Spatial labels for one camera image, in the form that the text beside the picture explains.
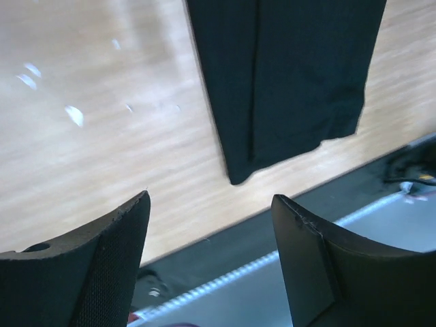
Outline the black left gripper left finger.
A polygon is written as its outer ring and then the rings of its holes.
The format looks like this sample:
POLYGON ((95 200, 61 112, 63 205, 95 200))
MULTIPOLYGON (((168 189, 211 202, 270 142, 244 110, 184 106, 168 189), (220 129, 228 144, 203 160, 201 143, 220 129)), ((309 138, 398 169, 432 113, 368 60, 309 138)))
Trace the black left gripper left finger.
POLYGON ((126 326, 151 199, 24 251, 1 254, 2 326, 126 326))

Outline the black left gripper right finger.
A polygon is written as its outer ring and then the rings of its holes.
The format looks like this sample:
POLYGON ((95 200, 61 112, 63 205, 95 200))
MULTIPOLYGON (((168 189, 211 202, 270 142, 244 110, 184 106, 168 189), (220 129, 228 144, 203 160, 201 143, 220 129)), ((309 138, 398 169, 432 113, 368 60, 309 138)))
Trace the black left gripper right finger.
POLYGON ((434 326, 435 253, 385 245, 272 199, 294 326, 434 326))

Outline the black t shirt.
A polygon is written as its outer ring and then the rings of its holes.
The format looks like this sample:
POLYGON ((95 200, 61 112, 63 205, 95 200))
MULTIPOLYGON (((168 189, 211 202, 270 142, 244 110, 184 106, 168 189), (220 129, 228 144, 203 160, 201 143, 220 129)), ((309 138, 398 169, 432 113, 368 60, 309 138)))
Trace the black t shirt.
POLYGON ((188 1, 228 178, 355 133, 384 1, 188 1))

